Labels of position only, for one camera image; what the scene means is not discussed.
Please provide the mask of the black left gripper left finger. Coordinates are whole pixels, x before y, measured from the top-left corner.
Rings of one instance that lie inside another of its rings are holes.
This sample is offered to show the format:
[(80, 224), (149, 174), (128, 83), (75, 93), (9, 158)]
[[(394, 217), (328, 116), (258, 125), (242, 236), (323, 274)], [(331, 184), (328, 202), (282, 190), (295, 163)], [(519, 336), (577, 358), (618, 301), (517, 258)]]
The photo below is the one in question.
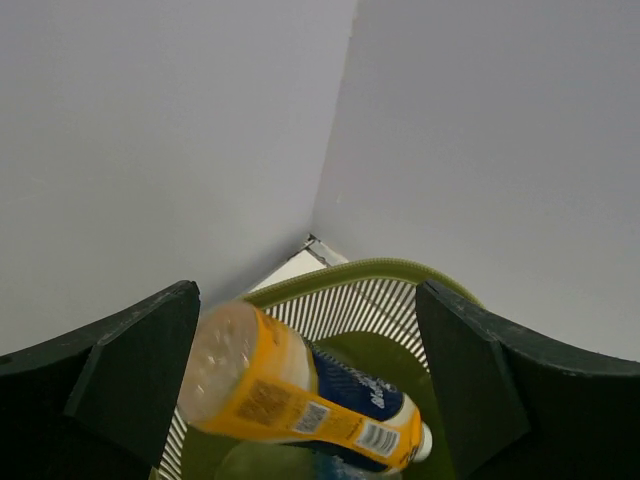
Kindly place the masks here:
[(146, 479), (200, 313), (193, 281), (1, 357), (4, 479)]

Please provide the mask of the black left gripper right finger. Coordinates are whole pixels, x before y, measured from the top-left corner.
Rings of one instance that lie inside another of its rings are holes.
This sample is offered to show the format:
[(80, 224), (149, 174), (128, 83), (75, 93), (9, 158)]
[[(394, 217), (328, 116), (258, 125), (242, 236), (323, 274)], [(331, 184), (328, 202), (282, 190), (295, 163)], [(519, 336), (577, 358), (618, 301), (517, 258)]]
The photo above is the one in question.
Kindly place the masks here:
[(460, 479), (635, 479), (639, 365), (552, 339), (433, 280), (416, 313)]

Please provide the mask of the orange label bottle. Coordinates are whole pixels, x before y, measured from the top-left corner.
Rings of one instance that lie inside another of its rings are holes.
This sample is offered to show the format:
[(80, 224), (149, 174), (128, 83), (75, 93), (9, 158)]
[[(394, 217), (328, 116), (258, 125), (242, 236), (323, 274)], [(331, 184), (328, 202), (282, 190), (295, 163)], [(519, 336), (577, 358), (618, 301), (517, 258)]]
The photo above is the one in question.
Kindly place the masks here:
[(433, 448), (407, 394), (246, 302), (200, 319), (178, 411), (207, 434), (308, 448), (382, 475), (425, 460)]

